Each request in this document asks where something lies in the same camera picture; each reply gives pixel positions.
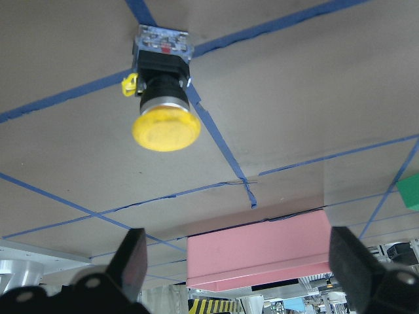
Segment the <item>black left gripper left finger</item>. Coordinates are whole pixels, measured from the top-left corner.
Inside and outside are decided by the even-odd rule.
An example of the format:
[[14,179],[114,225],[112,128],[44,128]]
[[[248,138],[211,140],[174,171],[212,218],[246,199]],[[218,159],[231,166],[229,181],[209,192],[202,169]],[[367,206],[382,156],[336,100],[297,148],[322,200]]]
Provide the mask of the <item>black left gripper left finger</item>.
[[138,296],[147,273],[145,230],[128,231],[109,265],[83,275],[73,288],[72,313],[147,313]]

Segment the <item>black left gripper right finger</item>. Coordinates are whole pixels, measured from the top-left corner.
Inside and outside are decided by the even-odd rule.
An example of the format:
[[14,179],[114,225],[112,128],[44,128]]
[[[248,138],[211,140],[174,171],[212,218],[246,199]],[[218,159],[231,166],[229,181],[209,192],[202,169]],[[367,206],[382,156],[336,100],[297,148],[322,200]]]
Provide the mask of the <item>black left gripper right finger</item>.
[[418,274],[378,261],[347,227],[331,228],[329,267],[357,313],[418,313]]

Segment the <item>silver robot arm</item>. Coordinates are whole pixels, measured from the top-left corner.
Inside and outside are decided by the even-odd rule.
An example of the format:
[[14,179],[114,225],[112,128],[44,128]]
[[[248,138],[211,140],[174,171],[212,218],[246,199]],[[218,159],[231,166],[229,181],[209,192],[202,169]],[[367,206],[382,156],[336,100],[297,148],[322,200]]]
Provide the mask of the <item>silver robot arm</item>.
[[[329,265],[358,313],[417,313],[418,274],[379,262],[347,228],[331,229]],[[1,261],[2,313],[147,313],[137,295],[147,272],[145,230],[128,231],[110,264],[49,296],[43,265]]]

